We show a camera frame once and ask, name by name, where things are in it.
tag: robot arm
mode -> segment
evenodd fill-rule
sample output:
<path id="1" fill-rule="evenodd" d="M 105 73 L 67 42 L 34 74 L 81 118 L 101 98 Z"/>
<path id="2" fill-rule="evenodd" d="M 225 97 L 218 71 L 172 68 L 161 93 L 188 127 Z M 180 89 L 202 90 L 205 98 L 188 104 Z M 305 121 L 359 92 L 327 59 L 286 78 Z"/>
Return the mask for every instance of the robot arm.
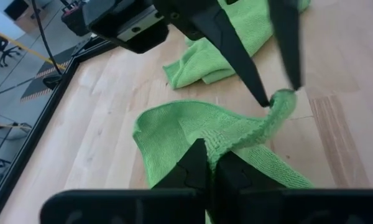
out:
<path id="1" fill-rule="evenodd" d="M 298 1 L 269 0 L 270 18 L 292 88 L 302 85 Z M 206 37 L 229 62 L 261 106 L 269 106 L 259 73 L 217 0 L 90 0 L 85 23 L 100 37 L 135 53 L 165 41 L 168 23 L 189 39 Z"/>

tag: wooden tabletop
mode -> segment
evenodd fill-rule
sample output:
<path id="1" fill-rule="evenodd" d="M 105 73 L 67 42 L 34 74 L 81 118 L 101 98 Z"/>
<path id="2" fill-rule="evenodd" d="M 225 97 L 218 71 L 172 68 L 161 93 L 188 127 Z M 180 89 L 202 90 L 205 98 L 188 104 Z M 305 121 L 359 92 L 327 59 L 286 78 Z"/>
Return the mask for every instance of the wooden tabletop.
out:
<path id="1" fill-rule="evenodd" d="M 302 16 L 306 86 L 270 148 L 317 187 L 373 187 L 373 0 L 320 0 Z M 143 55 L 117 48 L 80 65 L 0 216 L 38 223 L 64 189 L 145 188 L 131 133 L 137 116 L 171 100 L 205 100 L 237 113 L 263 110 L 237 76 L 173 91 L 162 65 L 185 50 L 172 28 Z M 286 87 L 270 39 L 255 55 L 265 89 Z"/>

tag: black table frame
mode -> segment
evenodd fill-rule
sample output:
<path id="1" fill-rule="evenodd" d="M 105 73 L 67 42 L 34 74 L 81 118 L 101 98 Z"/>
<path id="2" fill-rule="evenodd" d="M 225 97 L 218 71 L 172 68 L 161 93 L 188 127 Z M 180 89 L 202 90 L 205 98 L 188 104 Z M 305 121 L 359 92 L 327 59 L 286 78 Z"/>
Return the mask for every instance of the black table frame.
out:
<path id="1" fill-rule="evenodd" d="M 107 40 L 100 39 L 99 37 L 91 39 L 90 45 L 86 44 L 86 46 L 88 46 L 86 47 L 86 49 L 71 58 L 71 62 L 67 66 L 67 69 L 62 76 L 61 82 L 54 88 L 53 93 L 47 104 L 45 105 L 42 113 L 40 114 L 36 124 L 34 125 L 32 130 L 29 131 L 28 136 L 26 137 L 26 140 L 23 143 L 20 151 L 15 156 L 15 159 L 8 169 L 8 172 L 5 174 L 3 180 L 1 181 L 0 213 L 1 210 L 4 208 L 12 190 L 16 186 L 17 181 L 21 176 L 26 164 L 28 163 L 37 143 L 43 135 L 45 128 L 50 122 L 50 119 L 54 114 L 54 111 L 57 108 L 59 102 L 61 101 L 63 94 L 68 88 L 68 85 L 72 80 L 79 64 L 117 47 L 113 43 Z"/>

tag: green microfiber towel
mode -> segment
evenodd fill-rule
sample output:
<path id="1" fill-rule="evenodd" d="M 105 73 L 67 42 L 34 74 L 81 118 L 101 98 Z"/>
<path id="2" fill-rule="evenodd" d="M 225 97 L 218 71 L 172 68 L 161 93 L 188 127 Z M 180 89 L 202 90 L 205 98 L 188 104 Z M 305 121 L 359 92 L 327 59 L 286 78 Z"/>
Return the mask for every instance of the green microfiber towel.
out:
<path id="1" fill-rule="evenodd" d="M 218 0 L 229 16 L 239 38 L 250 56 L 253 56 L 272 35 L 267 0 L 238 0 L 227 5 Z M 310 0 L 299 0 L 300 10 Z M 182 58 L 164 66 L 172 88 L 181 88 L 202 79 L 210 84 L 235 74 L 235 71 L 213 44 L 206 38 L 192 41 L 186 39 L 188 49 Z"/>
<path id="2" fill-rule="evenodd" d="M 150 187 L 165 177 L 198 138 L 204 138 L 214 172 L 219 158 L 235 152 L 257 170 L 288 188 L 312 184 L 264 146 L 293 112 L 296 95 L 279 90 L 264 118 L 241 116 L 210 103 L 174 101 L 143 112 L 133 138 L 141 151 Z"/>

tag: black cable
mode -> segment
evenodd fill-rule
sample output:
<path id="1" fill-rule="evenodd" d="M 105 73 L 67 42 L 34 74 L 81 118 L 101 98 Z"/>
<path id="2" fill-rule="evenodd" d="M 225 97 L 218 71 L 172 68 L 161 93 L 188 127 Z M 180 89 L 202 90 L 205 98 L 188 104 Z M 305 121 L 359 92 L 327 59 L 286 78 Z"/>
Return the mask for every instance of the black cable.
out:
<path id="1" fill-rule="evenodd" d="M 50 21 L 48 22 L 48 24 L 46 25 L 46 27 L 48 27 L 48 26 L 51 24 L 52 20 L 53 20 L 54 18 L 56 18 L 55 16 L 56 16 L 59 12 L 61 12 L 61 9 L 59 9 L 59 10 L 55 13 L 55 15 L 51 18 L 51 20 L 50 20 Z M 31 43 L 30 46 L 33 46 L 33 45 L 37 42 L 38 39 L 39 39 L 39 37 L 36 37 L 35 41 L 33 41 L 33 43 Z M 2 85 L 4 84 L 4 82 L 6 82 L 6 80 L 8 79 L 8 77 L 10 77 L 10 75 L 14 72 L 14 70 L 17 68 L 19 62 L 22 61 L 22 59 L 25 57 L 25 55 L 26 55 L 26 54 L 24 54 L 24 55 L 21 57 L 21 59 L 18 60 L 18 62 L 17 62 L 16 65 L 14 66 L 14 68 L 12 68 L 12 70 L 11 70 L 11 71 L 6 75 L 6 77 L 2 80 L 2 82 L 0 83 L 0 88 L 2 87 Z"/>
<path id="2" fill-rule="evenodd" d="M 36 0 L 31 0 L 31 1 L 32 1 L 32 7 L 33 7 L 33 13 L 36 16 L 37 25 L 39 27 L 40 35 L 42 36 L 44 47 L 47 50 L 48 56 L 50 56 L 50 60 L 52 61 L 53 65 L 54 65 L 54 68 L 56 69 L 56 71 L 58 72 L 59 75 L 62 75 L 61 70 L 58 68 L 57 63 L 55 62 L 55 59 L 51 54 L 51 50 L 50 50 L 50 47 L 48 46 L 47 39 L 45 38 L 45 34 L 44 34 L 43 26 L 42 26 L 42 21 L 40 20 L 39 13 L 37 13 Z"/>

